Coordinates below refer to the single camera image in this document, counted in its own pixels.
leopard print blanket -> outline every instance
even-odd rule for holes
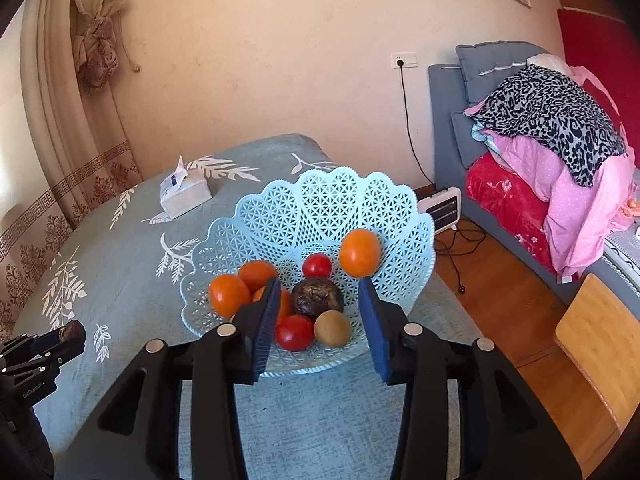
[[[626,145],[611,119],[571,78],[536,65],[509,76],[472,114],[502,136],[533,137],[567,165],[578,186],[593,186],[598,168]]]

gray pillow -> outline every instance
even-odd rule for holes
[[[474,120],[468,118],[462,112],[452,112],[451,122],[453,123],[453,131],[456,134],[460,160],[462,165],[468,169],[489,149],[484,142],[478,142],[471,136],[471,128],[475,124]]]
[[[508,76],[527,65],[527,57],[546,50],[526,41],[497,41],[476,45],[458,45],[456,53],[462,66],[469,105],[478,104]]]

black power cord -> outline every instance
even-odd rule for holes
[[[484,229],[482,229],[478,224],[476,224],[473,220],[470,220],[469,218],[466,217],[462,217],[465,220],[471,222],[473,225],[475,225],[477,227],[477,229],[469,229],[469,228],[460,228],[458,227],[458,229],[453,233],[453,240],[451,241],[451,243],[449,245],[447,245],[446,243],[444,243],[441,240],[435,240],[435,243],[439,243],[441,245],[443,245],[443,247],[441,249],[435,248],[436,249],[436,254],[439,256],[448,256],[449,259],[451,260],[451,265],[453,266],[453,270],[456,271],[456,276],[458,277],[458,292],[460,294],[464,294],[466,292],[466,288],[464,285],[462,285],[462,279],[460,278],[460,271],[458,270],[458,266],[456,265],[453,257],[454,256],[467,256],[468,254],[473,254],[474,252],[476,252],[476,249],[480,246],[480,244],[482,242],[484,242],[484,240],[486,239],[486,231]],[[468,238],[465,233],[480,233],[481,235],[477,238]],[[452,253],[451,249],[453,248],[453,245],[455,245],[456,243],[456,237],[458,236],[458,234],[460,234],[460,236],[462,236],[467,242],[474,242],[475,246],[473,249],[471,249],[470,251],[465,251],[463,253]]]
[[[402,83],[402,98],[404,99],[404,116],[406,117],[406,134],[409,136],[409,145],[411,146],[411,152],[414,154],[414,159],[418,163],[418,168],[420,168],[420,171],[422,172],[424,177],[429,181],[429,184],[434,186],[433,180],[431,180],[427,176],[427,174],[424,173],[424,170],[422,169],[422,165],[420,164],[420,160],[418,160],[418,156],[415,154],[414,142],[411,138],[411,131],[409,130],[409,110],[406,107],[406,91],[404,90],[404,74],[402,73],[402,67],[404,66],[404,61],[402,61],[402,59],[398,59],[396,63],[400,67],[400,82]]]

metal bolt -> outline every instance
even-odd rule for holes
[[[236,333],[236,326],[232,323],[223,323],[222,325],[218,325],[216,332],[218,332],[220,337],[229,337]]]
[[[407,323],[404,326],[404,333],[407,335],[420,335],[424,329],[417,323]]]
[[[478,345],[478,348],[483,352],[490,352],[495,348],[495,343],[485,337],[481,337],[480,339],[478,339],[476,344]]]
[[[150,354],[156,354],[164,348],[164,341],[161,339],[152,339],[145,345],[145,350]]]

curtain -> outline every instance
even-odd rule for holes
[[[24,11],[20,59],[27,120],[72,227],[142,180],[108,81],[118,65],[111,20],[124,1],[28,0]]]
[[[0,126],[14,116],[24,123],[11,127],[11,156],[29,168],[29,178],[21,175],[11,190],[0,189],[0,205],[10,208],[5,216],[0,211],[0,342],[11,337],[15,319],[72,229],[142,181],[109,83],[118,67],[114,46],[124,47],[119,12],[125,2],[25,2],[16,41],[18,90],[7,99],[10,109],[0,102]],[[126,57],[131,70],[140,69]],[[0,90],[2,85],[0,71]],[[0,155],[4,148],[3,139]]]

